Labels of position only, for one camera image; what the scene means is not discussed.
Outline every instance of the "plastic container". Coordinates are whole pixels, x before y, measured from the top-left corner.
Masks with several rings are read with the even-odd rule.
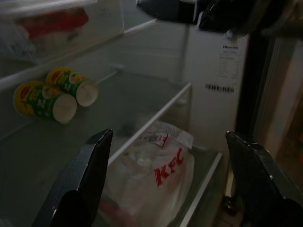
[[[121,34],[119,0],[0,1],[0,54],[41,62]]]

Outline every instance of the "sticker label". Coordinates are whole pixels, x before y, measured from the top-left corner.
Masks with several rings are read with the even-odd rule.
[[[157,144],[160,147],[163,147],[168,136],[169,135],[167,133],[159,132],[159,133],[151,135],[150,142]]]
[[[16,110],[25,115],[37,115],[54,119],[53,105],[62,91],[40,81],[31,81],[19,86],[15,92]]]
[[[48,74],[46,83],[54,85],[76,97],[78,88],[88,80],[89,79],[82,74],[72,71],[69,68],[58,68]]]
[[[218,61],[218,83],[236,85],[239,68],[242,42],[241,39],[224,40],[220,46]]]
[[[174,138],[176,141],[188,147],[189,149],[191,149],[193,146],[194,137],[192,135],[168,123],[155,121],[147,130],[147,132],[167,133],[170,137]]]

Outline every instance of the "white label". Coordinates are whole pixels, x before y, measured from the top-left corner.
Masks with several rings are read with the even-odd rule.
[[[220,84],[237,84],[242,46],[239,40],[224,40],[220,46],[217,74]]]
[[[183,144],[184,146],[188,147],[189,149],[192,148],[194,137],[171,124],[155,121],[150,128],[147,130],[150,133],[158,133],[163,132],[167,133],[170,137],[174,138],[179,143]]]
[[[151,135],[150,142],[157,144],[160,147],[163,147],[168,136],[169,135],[167,133],[159,132],[159,133]]]

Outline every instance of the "kfc logo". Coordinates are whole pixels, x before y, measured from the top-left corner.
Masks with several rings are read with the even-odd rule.
[[[154,170],[158,187],[163,183],[162,179],[166,179],[168,176],[170,176],[171,174],[176,172],[174,170],[174,167],[176,164],[178,166],[182,164],[184,158],[180,158],[181,151],[182,151],[182,148],[179,148],[177,155],[172,159],[171,162],[169,162],[167,165],[163,166],[161,169],[157,168]]]

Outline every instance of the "white plastic bag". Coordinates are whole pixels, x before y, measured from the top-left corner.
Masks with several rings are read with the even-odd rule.
[[[99,212],[111,226],[166,227],[191,186],[193,137],[155,122],[107,170]]]

